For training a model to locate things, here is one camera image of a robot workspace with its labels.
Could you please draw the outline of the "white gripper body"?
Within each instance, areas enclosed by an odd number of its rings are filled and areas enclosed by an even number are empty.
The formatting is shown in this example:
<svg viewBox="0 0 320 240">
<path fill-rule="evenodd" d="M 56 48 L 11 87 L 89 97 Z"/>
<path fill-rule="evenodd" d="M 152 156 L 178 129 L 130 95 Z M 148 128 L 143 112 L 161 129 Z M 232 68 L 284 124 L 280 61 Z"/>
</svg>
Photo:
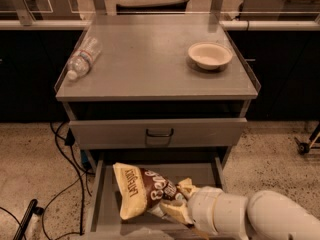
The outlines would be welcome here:
<svg viewBox="0 0 320 240">
<path fill-rule="evenodd" d="M 188 200 L 188 215 L 195 228 L 209 235 L 217 235 L 214 225 L 214 208 L 218 197 L 223 193 L 220 188 L 200 188 Z"/>
</svg>

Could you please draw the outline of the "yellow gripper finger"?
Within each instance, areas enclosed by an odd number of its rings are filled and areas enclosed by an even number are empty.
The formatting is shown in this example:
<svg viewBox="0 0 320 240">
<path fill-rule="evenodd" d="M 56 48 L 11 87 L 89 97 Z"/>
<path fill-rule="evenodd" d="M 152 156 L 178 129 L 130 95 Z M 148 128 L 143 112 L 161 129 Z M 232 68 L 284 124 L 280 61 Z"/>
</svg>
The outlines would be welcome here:
<svg viewBox="0 0 320 240">
<path fill-rule="evenodd" d="M 174 220 L 183 224 L 203 240 L 209 240 L 207 233 L 198 230 L 188 214 L 187 202 L 183 200 L 161 200 L 160 208 Z"/>
<path fill-rule="evenodd" d="M 191 178 L 185 178 L 184 180 L 181 180 L 178 183 L 177 188 L 185 196 L 186 199 L 190 199 L 195 193 L 199 191 L 199 188 L 193 184 Z"/>
</svg>

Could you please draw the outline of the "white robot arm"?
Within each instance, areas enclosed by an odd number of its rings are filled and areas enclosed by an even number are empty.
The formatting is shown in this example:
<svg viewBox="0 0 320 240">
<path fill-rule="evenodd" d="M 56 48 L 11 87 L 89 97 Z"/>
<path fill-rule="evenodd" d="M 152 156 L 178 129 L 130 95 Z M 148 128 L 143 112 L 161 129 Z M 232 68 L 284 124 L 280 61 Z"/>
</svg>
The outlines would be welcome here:
<svg viewBox="0 0 320 240">
<path fill-rule="evenodd" d="M 160 207 L 205 239 L 320 240 L 320 220 L 278 192 L 262 190 L 246 197 L 189 183 L 179 189 L 184 200 L 163 200 Z"/>
</svg>

